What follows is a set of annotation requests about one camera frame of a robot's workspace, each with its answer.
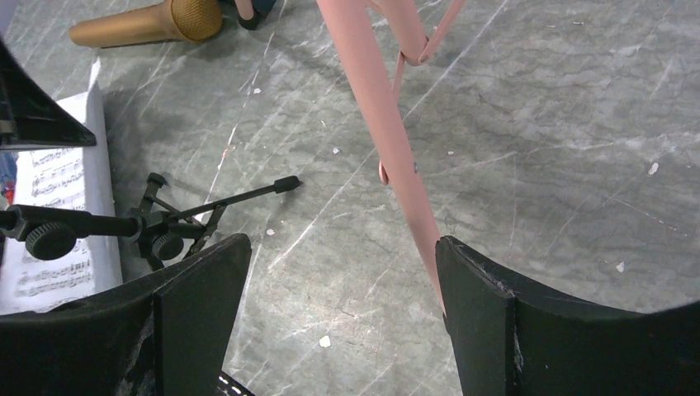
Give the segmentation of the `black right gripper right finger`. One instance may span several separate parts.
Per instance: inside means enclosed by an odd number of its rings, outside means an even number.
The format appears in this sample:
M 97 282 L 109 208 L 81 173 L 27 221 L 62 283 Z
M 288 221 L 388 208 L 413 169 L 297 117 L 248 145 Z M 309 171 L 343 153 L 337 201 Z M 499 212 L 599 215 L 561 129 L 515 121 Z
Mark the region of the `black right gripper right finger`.
M 463 394 L 698 394 L 698 303 L 654 313 L 596 304 L 452 236 L 436 260 Z

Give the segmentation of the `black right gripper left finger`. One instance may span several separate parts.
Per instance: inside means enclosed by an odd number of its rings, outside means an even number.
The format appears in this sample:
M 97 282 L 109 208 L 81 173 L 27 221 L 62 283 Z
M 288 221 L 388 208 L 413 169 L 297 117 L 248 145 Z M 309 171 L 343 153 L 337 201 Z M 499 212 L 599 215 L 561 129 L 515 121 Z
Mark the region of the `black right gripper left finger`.
M 2 316 L 2 394 L 215 394 L 251 256 L 237 233 L 46 313 Z

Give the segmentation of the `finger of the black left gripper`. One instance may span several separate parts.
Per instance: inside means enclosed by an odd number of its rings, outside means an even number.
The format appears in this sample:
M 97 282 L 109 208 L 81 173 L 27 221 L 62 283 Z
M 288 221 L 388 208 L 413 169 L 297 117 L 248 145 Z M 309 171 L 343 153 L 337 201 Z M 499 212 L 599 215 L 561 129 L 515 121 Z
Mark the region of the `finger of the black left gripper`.
M 1 44 L 1 150 L 92 147 L 95 134 L 30 78 Z

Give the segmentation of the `pink perforated music stand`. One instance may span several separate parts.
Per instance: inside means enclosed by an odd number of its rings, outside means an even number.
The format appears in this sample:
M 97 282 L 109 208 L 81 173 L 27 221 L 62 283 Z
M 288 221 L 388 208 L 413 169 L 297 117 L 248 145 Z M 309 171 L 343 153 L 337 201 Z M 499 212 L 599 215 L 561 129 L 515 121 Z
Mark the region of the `pink perforated music stand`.
M 426 36 L 412 1 L 320 1 L 318 7 L 380 157 L 380 175 L 392 186 L 415 245 L 437 293 L 441 291 L 435 249 L 440 238 L 399 110 L 404 66 L 430 59 L 463 8 L 454 1 L 432 36 Z M 399 47 L 389 78 L 367 9 L 384 16 Z

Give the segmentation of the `printed sheet music page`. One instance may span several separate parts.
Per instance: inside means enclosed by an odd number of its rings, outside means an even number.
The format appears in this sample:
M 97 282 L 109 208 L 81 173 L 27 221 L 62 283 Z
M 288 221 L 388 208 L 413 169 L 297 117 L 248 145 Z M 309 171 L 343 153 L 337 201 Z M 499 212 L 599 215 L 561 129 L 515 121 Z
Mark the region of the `printed sheet music page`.
M 1 313 L 47 312 L 122 284 L 102 92 L 101 63 L 87 91 L 60 100 L 63 113 L 93 133 L 92 147 L 19 153 L 1 265 Z

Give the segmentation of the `black microphone tripod stand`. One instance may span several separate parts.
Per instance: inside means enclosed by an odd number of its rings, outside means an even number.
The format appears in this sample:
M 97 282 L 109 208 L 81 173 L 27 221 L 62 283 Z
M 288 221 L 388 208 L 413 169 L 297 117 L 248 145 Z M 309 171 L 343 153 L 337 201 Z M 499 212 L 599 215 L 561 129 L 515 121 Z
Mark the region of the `black microphone tripod stand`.
M 91 214 L 84 210 L 66 210 L 33 205 L 11 205 L 1 212 L 1 232 L 7 238 L 25 244 L 38 260 L 50 261 L 66 256 L 79 239 L 91 236 L 120 237 L 136 243 L 140 256 L 153 271 L 177 257 L 184 241 L 193 241 L 186 256 L 198 253 L 217 230 L 226 208 L 266 194 L 293 191 L 302 185 L 297 176 L 283 177 L 271 185 L 229 196 L 189 210 L 178 210 L 157 197 L 167 185 L 164 177 L 150 173 L 140 206 L 125 218 Z

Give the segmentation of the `gold microphone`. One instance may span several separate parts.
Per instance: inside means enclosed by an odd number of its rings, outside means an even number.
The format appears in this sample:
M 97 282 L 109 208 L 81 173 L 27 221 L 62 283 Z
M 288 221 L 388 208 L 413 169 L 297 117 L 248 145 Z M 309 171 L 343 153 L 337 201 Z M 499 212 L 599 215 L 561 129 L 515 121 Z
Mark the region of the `gold microphone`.
M 128 12 L 80 21 L 69 28 L 79 46 L 109 48 L 164 40 L 202 42 L 223 26 L 216 1 L 173 0 Z

